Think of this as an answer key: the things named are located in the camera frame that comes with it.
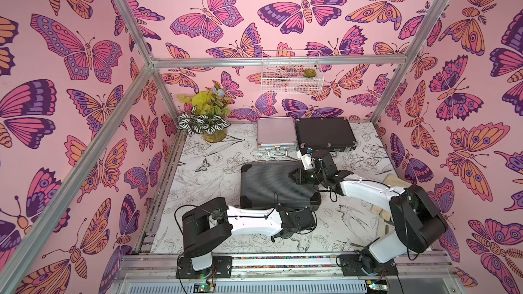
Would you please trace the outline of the black medium poker case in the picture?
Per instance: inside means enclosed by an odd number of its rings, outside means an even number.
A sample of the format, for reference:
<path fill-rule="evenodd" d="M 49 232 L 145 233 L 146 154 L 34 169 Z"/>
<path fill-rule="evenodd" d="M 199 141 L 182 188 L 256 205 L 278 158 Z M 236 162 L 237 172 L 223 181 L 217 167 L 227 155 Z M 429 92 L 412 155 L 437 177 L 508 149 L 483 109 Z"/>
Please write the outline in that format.
<path fill-rule="evenodd" d="M 345 152 L 354 150 L 358 142 L 349 121 L 345 118 L 297 119 L 298 150 Z"/>

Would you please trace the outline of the large black poker case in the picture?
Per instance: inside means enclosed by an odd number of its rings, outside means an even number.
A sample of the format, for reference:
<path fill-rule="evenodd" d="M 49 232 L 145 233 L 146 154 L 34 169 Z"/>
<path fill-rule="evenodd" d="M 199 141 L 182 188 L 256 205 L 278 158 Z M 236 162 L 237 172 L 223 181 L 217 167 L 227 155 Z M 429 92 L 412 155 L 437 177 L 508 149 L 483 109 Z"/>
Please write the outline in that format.
<path fill-rule="evenodd" d="M 242 209 L 265 210 L 277 203 L 286 208 L 316 211 L 321 205 L 321 194 L 311 184 L 297 184 L 291 173 L 302 168 L 295 161 L 248 163 L 241 167 Z"/>

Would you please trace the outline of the small silver poker case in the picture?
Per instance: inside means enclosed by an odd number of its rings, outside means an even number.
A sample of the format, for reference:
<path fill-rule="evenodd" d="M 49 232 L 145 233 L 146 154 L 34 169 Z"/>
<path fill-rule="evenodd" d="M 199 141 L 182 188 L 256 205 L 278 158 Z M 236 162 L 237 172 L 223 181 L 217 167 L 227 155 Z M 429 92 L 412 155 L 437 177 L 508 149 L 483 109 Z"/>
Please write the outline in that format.
<path fill-rule="evenodd" d="M 264 117 L 257 121 L 258 151 L 273 155 L 296 151 L 296 123 L 291 117 Z"/>

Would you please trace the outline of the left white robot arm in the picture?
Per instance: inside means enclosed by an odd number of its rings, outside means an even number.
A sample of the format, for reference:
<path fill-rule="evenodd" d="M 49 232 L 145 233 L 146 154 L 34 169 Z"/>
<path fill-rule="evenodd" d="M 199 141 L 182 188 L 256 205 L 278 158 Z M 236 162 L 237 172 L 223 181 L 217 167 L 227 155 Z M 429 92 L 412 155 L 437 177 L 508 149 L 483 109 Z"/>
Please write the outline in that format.
<path fill-rule="evenodd" d="M 217 197 L 182 215 L 177 225 L 183 236 L 183 253 L 178 258 L 179 268 L 194 272 L 210 272 L 215 268 L 212 252 L 234 235 L 260 234 L 274 240 L 288 239 L 295 234 L 304 235 L 317 227 L 312 209 L 294 209 L 279 201 L 273 194 L 271 208 L 243 209 L 229 206 L 226 199 Z"/>

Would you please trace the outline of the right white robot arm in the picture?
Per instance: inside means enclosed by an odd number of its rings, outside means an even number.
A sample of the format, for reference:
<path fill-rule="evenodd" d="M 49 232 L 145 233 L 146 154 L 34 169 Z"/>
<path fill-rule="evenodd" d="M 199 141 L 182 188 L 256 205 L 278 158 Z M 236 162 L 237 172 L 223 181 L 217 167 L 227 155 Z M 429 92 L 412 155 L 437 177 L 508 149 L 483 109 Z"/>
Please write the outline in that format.
<path fill-rule="evenodd" d="M 339 170 L 328 151 L 300 149 L 297 158 L 302 163 L 297 183 L 321 185 L 335 197 L 365 201 L 392 217 L 394 231 L 366 246 L 361 251 L 363 261 L 386 264 L 404 254 L 423 253 L 449 228 L 428 193 L 418 185 L 392 186 Z"/>

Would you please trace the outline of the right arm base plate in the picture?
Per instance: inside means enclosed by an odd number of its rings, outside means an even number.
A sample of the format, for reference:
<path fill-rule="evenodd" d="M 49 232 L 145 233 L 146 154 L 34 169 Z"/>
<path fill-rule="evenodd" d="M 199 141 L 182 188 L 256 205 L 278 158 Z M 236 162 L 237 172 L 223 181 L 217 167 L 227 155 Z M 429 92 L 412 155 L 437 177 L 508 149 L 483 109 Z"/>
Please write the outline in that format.
<path fill-rule="evenodd" d="M 398 276 L 397 267 L 391 260 L 380 264 L 372 257 L 361 255 L 359 252 L 341 254 L 336 258 L 336 265 L 342 270 L 343 276 Z"/>

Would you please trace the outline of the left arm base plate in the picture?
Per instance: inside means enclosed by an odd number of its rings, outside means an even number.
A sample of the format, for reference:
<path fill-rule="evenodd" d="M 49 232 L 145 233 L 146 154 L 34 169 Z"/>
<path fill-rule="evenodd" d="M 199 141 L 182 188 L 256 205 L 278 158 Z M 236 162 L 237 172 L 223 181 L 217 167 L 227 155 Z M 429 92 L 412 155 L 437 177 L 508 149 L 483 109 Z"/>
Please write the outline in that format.
<path fill-rule="evenodd" d="M 214 256 L 210 253 L 201 257 L 178 259 L 178 279 L 230 278 L 232 274 L 231 256 Z"/>

